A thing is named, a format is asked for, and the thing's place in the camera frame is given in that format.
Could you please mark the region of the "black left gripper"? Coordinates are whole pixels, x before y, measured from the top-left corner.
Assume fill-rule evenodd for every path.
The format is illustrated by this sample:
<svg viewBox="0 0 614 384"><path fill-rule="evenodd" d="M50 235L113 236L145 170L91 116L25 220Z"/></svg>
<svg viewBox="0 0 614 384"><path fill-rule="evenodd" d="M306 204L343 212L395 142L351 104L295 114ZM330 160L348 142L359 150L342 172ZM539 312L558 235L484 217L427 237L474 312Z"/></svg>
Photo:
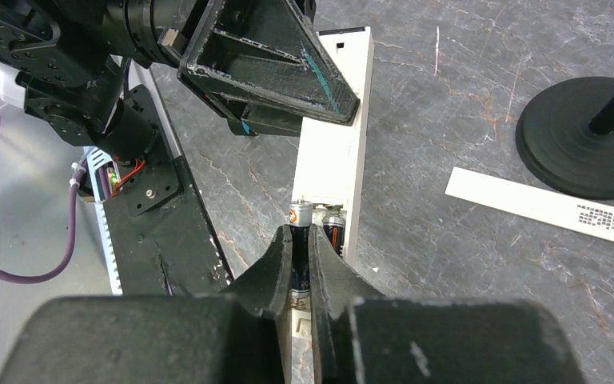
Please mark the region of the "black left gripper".
<svg viewBox="0 0 614 384"><path fill-rule="evenodd" d="M299 137L303 117L338 125L359 98L313 27L314 1L150 2L150 61L239 136Z"/></svg>

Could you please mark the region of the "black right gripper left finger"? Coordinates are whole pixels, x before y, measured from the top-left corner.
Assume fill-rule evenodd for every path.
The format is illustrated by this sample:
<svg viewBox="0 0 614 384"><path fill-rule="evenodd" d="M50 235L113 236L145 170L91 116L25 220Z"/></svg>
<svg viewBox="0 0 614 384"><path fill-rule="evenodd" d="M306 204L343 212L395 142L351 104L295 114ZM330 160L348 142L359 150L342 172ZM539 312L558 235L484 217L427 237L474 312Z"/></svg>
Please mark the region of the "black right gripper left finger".
<svg viewBox="0 0 614 384"><path fill-rule="evenodd" d="M218 293L55 298L26 322L0 383L287 383L293 237Z"/></svg>

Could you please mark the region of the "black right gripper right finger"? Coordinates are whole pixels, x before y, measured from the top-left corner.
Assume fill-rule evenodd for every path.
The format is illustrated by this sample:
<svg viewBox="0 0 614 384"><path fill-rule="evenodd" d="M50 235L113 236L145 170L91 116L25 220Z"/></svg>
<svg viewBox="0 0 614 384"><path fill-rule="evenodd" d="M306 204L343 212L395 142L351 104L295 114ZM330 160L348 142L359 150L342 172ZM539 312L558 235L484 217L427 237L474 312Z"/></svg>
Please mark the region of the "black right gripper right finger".
<svg viewBox="0 0 614 384"><path fill-rule="evenodd" d="M518 298L400 298L309 231L317 383L582 383L560 323Z"/></svg>

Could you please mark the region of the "white boxed remote with display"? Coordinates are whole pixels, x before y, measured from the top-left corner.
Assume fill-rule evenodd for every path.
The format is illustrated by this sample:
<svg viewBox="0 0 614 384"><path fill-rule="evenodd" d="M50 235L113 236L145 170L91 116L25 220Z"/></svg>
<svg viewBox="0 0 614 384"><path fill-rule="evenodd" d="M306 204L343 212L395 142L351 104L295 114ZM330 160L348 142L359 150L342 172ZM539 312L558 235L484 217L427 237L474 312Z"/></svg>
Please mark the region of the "white boxed remote with display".
<svg viewBox="0 0 614 384"><path fill-rule="evenodd" d="M369 26L324 30L319 39L360 105L349 126L303 119L291 199L342 207L342 258L355 266L372 89L373 33Z"/></svg>

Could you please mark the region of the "black battery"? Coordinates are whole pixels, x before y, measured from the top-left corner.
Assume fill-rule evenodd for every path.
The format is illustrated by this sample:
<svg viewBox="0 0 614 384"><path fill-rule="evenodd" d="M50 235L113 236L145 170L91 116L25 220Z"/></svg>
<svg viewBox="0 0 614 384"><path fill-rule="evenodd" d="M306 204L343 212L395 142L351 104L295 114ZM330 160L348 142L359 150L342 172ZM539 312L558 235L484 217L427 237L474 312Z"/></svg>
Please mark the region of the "black battery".
<svg viewBox="0 0 614 384"><path fill-rule="evenodd" d="M292 291L297 295L306 295L310 289L308 242L312 222L313 204L303 199L292 201L289 208L289 226L293 241L291 274Z"/></svg>
<svg viewBox="0 0 614 384"><path fill-rule="evenodd" d="M322 219L322 228L333 250L342 256L345 244L345 217L339 210L329 210Z"/></svg>

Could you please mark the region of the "white cardboard sleeve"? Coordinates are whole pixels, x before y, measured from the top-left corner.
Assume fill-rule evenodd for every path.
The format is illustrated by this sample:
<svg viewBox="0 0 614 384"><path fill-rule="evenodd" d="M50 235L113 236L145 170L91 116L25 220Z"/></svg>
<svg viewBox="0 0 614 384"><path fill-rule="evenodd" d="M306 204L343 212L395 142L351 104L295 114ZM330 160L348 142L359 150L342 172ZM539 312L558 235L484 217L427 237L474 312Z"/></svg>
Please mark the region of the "white cardboard sleeve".
<svg viewBox="0 0 614 384"><path fill-rule="evenodd" d="M445 193L454 198L614 242L614 206L460 167L453 168Z"/></svg>

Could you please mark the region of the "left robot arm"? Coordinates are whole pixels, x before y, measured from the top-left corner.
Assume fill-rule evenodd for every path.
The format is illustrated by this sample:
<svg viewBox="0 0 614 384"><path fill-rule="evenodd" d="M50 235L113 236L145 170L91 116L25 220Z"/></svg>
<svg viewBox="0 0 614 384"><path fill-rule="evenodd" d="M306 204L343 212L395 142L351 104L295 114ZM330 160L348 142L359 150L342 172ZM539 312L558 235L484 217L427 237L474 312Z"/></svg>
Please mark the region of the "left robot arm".
<svg viewBox="0 0 614 384"><path fill-rule="evenodd" d="M233 134L297 136L304 118L352 123L360 104L314 14L312 1L0 1L0 64L27 114L118 162L156 141L131 64L174 68Z"/></svg>

